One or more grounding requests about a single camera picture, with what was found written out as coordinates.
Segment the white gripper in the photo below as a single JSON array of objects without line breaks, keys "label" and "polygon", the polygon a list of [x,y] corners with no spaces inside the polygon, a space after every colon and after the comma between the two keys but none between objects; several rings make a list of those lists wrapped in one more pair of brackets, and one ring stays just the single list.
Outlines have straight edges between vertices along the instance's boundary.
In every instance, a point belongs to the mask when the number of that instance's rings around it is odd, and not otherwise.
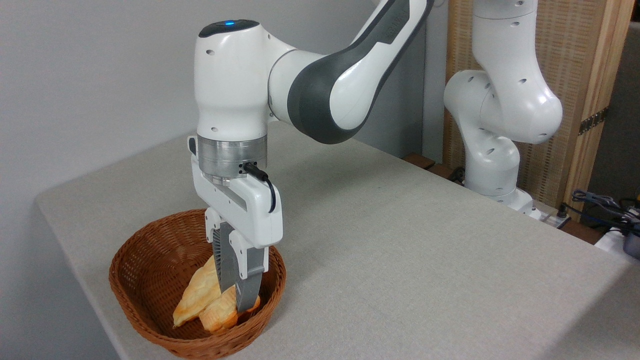
[{"label": "white gripper", "polygon": [[246,164],[266,167],[267,137],[221,141],[190,136],[188,148],[195,191],[209,205],[206,241],[212,244],[220,292],[235,285],[237,312],[247,312],[269,271],[268,246],[283,236],[278,189],[245,169]]}]

